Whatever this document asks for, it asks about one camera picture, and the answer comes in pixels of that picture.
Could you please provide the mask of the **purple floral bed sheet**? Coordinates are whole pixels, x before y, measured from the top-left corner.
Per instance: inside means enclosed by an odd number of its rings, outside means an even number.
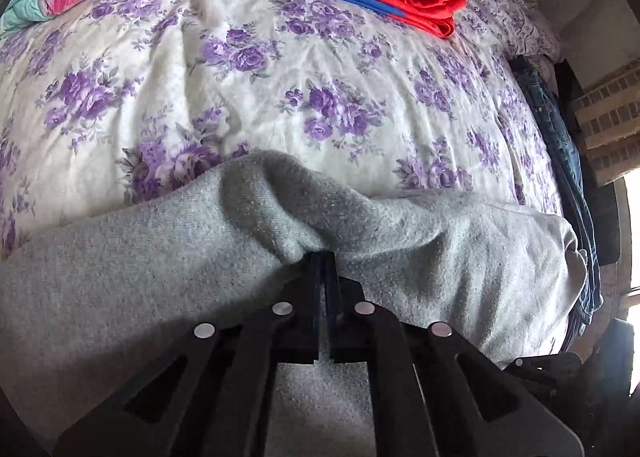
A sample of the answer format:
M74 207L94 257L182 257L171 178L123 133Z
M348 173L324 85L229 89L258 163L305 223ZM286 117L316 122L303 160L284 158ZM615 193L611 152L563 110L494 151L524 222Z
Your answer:
M466 0L447 39L340 0L85 0L1 41L1 251L258 150L559 214L509 66L558 52L524 0Z

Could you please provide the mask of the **blue denim jeans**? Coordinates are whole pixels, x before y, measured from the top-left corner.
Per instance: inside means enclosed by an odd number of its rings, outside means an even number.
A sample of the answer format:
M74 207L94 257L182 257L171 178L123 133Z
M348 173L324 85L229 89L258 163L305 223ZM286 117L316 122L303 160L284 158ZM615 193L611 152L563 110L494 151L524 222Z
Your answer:
M509 64L546 143L565 217L577 235L578 247L587 254L587 281L578 299L577 315L582 325L588 326L603 298L596 232L585 197L578 149L566 128L558 100L538 70L524 56Z

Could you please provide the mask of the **brown checkered curtain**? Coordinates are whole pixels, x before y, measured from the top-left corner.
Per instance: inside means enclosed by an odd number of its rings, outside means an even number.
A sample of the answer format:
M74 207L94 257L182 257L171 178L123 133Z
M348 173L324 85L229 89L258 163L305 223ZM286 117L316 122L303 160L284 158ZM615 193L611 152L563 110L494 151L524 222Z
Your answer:
M639 168L639 60L629 62L570 102L594 180L605 186Z

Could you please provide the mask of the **grey sweatpants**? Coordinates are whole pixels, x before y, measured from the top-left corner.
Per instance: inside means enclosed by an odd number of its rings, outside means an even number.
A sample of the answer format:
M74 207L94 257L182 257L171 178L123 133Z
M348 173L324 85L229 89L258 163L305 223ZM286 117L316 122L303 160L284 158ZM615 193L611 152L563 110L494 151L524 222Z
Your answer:
M455 190L369 197L259 152L17 248L1 266L2 389L53 442L196 324L239 323L323 250L401 321L446 321L497 364L559 343L587 274L555 214Z

